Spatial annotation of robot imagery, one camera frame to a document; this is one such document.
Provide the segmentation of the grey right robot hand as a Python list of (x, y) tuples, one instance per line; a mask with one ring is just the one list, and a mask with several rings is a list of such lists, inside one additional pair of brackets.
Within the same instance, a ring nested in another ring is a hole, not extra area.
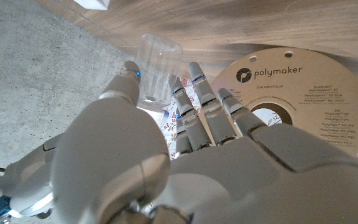
[(88, 105), (61, 135), (0, 176), (0, 215), (52, 210), (59, 223), (109, 223), (164, 189), (168, 148), (154, 120), (120, 97)]

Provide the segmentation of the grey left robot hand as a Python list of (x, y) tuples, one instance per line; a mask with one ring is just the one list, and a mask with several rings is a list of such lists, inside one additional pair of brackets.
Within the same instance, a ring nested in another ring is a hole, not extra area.
[(192, 119), (171, 160), (136, 107), (127, 61), (62, 134), (53, 157), (60, 223), (358, 223), (358, 162), (288, 124), (266, 126), (226, 90), (204, 93), (222, 119), (217, 145)]

